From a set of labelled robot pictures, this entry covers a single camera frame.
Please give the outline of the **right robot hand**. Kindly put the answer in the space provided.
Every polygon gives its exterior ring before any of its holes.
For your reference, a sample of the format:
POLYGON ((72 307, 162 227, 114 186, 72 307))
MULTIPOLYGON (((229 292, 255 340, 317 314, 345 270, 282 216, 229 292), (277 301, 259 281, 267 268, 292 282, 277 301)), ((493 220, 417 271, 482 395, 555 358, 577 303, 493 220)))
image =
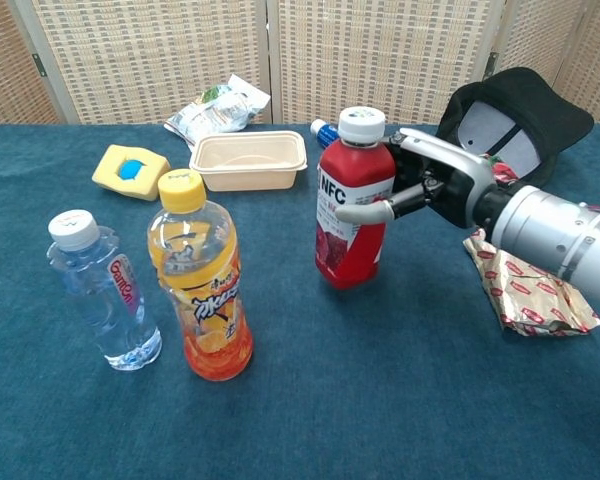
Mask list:
POLYGON ((340 206, 335 210, 338 220, 357 225, 388 223, 428 206, 460 228, 476 224, 479 199, 496 186, 485 158, 412 128, 402 128, 381 143, 397 164, 420 159, 423 168, 418 180, 387 199, 340 206))

